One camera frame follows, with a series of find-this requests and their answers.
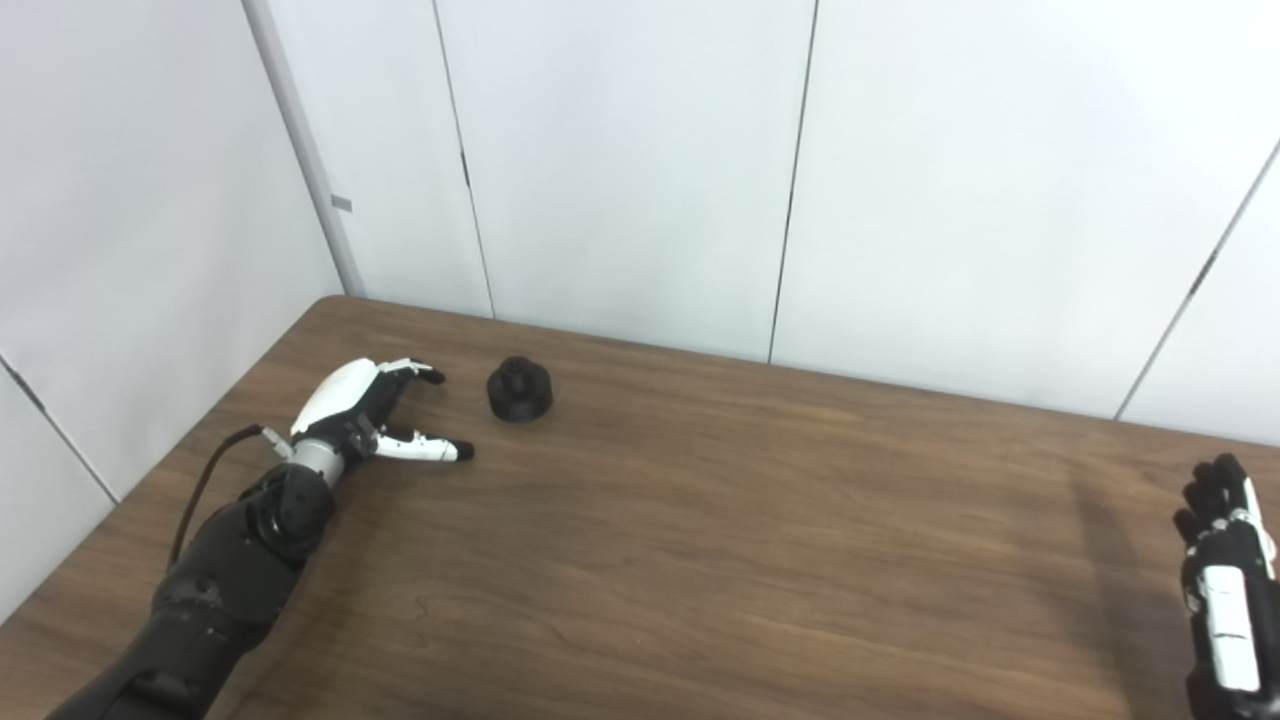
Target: black cable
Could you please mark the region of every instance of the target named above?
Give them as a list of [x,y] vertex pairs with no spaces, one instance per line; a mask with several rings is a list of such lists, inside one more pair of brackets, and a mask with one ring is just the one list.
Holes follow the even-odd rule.
[[187,536],[187,525],[191,525],[191,516],[196,514],[196,505],[200,502],[200,496],[205,492],[205,486],[209,484],[209,478],[214,474],[214,466],[218,465],[218,460],[236,443],[261,433],[262,425],[256,424],[237,430],[228,436],[227,439],[218,446],[218,450],[209,456],[209,462],[205,464],[205,469],[200,473],[200,479],[196,480],[196,487],[191,491],[191,500],[187,501],[187,509],[182,511],[182,520],[178,523],[178,532],[173,536],[173,547],[169,548],[169,568],[173,568],[173,564],[178,561],[178,553],[182,552],[182,542]]

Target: panel seam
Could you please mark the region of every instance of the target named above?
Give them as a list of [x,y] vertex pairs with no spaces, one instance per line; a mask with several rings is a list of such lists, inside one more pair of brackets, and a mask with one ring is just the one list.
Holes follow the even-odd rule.
[[1235,225],[1239,224],[1244,211],[1248,210],[1249,202],[1252,202],[1253,196],[1257,195],[1258,188],[1262,186],[1262,181],[1267,177],[1267,173],[1271,170],[1271,165],[1275,164],[1277,155],[1280,155],[1280,141],[1276,141],[1275,146],[1271,149],[1271,154],[1267,155],[1266,161],[1262,163],[1262,169],[1258,170],[1257,177],[1253,178],[1253,183],[1249,186],[1248,192],[1244,193],[1244,199],[1240,200],[1240,205],[1235,209],[1235,214],[1233,214],[1230,222],[1226,223],[1226,228],[1222,231],[1221,237],[1217,238],[1217,243],[1213,245],[1213,250],[1208,254],[1208,258],[1201,266],[1199,273],[1196,274],[1196,279],[1192,282],[1190,290],[1187,291],[1187,295],[1183,297],[1181,304],[1179,304],[1172,319],[1169,320],[1169,325],[1165,327],[1165,332],[1160,336],[1160,341],[1156,342],[1156,347],[1152,348],[1151,355],[1147,357],[1147,363],[1143,364],[1138,377],[1134,378],[1133,384],[1129,387],[1129,392],[1120,402],[1120,407],[1116,410],[1115,416],[1111,418],[1112,420],[1124,419],[1125,410],[1129,409],[1129,404],[1133,402],[1134,396],[1138,395],[1138,388],[1140,388],[1143,380],[1147,379],[1147,374],[1160,357],[1161,351],[1165,348],[1165,343],[1167,343],[1169,338],[1174,334],[1174,328],[1176,328],[1178,323],[1183,319],[1183,314],[1187,313],[1187,307],[1190,306],[1192,299],[1196,297],[1197,292],[1199,292],[1201,286],[1204,283],[1204,278],[1208,277],[1210,272],[1213,269],[1213,264],[1217,263],[1222,249],[1226,247],[1228,240],[1230,240],[1231,234],[1235,232]]
[[49,414],[49,407],[46,407],[44,401],[40,400],[40,396],[36,395],[36,391],[18,373],[18,370],[15,370],[13,365],[9,364],[9,360],[4,355],[0,355],[0,366],[4,366],[5,372],[9,373],[9,377],[13,378],[13,382],[18,386],[19,389],[22,389],[23,395],[27,396],[27,400],[31,401],[31,405],[35,406],[36,411],[40,413],[40,415],[45,419],[45,421],[49,423],[49,427],[52,428],[55,433],[58,433],[58,437],[63,441],[63,445],[65,445],[67,448],[72,451],[72,455],[74,455],[76,460],[78,460],[79,464],[84,468],[84,471],[87,471],[88,475],[93,478],[93,482],[97,483],[97,487],[106,495],[108,500],[111,501],[111,505],[119,505],[120,498],[115,497],[115,493],[111,492],[111,488],[106,486],[106,482],[102,480],[102,477],[99,475],[97,470],[93,469],[93,465],[88,461],[88,457],[86,457],[84,454],[81,452],[79,447],[76,447],[76,443],[72,442],[72,438],[67,434],[65,430],[63,430],[63,427],[58,424],[58,420],[54,420],[54,416]]
[[813,0],[813,18],[809,22],[809,51],[804,61],[804,86],[800,90],[800,119],[796,123],[795,154],[791,156],[791,184],[787,190],[787,217],[782,224],[782,254],[778,258],[778,284],[773,293],[773,323],[769,325],[769,352],[765,364],[773,364],[773,341],[778,337],[778,307],[782,305],[782,278],[787,268],[787,241],[791,240],[791,210],[796,199],[796,174],[800,168],[800,140],[804,137],[804,111],[809,104],[809,73],[813,69],[813,42],[818,33],[818,4]]
[[471,170],[467,168],[467,147],[462,142],[462,122],[458,119],[458,100],[453,95],[453,70],[449,69],[449,53],[444,47],[444,24],[440,23],[440,6],[431,0],[431,14],[435,15],[435,36],[440,41],[440,59],[444,61],[444,83],[449,88],[449,108],[453,110],[453,131],[458,136],[458,158],[462,163],[462,177],[467,186],[467,200],[471,202],[471,225],[476,231],[476,247],[480,249],[480,269],[484,272],[484,290],[489,295],[489,316],[498,319],[498,306],[493,301],[493,283],[489,282],[489,261],[484,254],[484,238],[480,237],[480,217],[476,214],[476,195],[471,183]]

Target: black fingertip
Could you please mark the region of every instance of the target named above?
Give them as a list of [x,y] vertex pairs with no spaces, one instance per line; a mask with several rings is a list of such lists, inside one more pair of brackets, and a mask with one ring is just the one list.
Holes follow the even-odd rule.
[[1185,507],[1174,512],[1174,527],[1178,528],[1178,534],[1183,537],[1183,542],[1188,547],[1196,544],[1199,534],[1204,532],[1204,525],[1196,518],[1196,514]]
[[1225,491],[1217,483],[1187,483],[1183,487],[1183,498],[1206,524],[1226,515]]
[[1243,483],[1244,479],[1249,477],[1249,474],[1244,471],[1244,465],[1240,465],[1240,461],[1236,460],[1230,452],[1219,455],[1217,460],[1213,461],[1213,466],[1217,468],[1219,473],[1224,475],[1225,479],[1231,480],[1233,484]]
[[1222,487],[1221,479],[1217,477],[1217,468],[1212,462],[1197,462],[1192,475],[1197,483],[1204,487]]

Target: robotic finger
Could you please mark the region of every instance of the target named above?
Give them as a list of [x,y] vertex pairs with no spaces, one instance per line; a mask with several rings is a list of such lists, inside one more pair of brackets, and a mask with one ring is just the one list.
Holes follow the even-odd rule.
[[475,457],[476,450],[470,442],[447,439],[424,434],[408,428],[383,425],[378,433],[378,447],[374,455],[396,460],[428,460],[436,462],[457,462]]

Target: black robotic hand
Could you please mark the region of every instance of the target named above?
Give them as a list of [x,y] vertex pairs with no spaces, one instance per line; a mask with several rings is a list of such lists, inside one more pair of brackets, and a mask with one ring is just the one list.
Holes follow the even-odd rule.
[[1196,720],[1280,719],[1280,585],[1253,482],[1231,455],[1196,466],[1174,524],[1187,542],[1183,591]]

